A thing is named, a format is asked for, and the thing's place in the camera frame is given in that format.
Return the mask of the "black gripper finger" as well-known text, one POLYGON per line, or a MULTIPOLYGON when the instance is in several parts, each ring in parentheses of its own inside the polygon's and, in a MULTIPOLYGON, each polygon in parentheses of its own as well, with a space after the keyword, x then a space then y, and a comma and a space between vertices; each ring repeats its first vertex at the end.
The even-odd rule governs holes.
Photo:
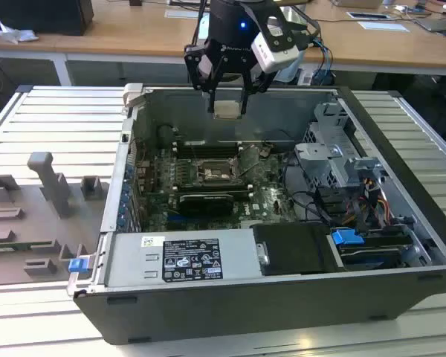
POLYGON ((245 115, 249 97, 253 94, 266 92, 274 80, 274 73, 265 73, 262 71, 255 80, 252 80, 251 63, 247 59, 241 59, 241 62, 243 87, 239 106, 240 114, 245 115))
POLYGON ((203 45, 186 45, 184 61, 193 88, 209 94, 207 111, 214 113, 216 82, 212 78, 213 64, 203 45))

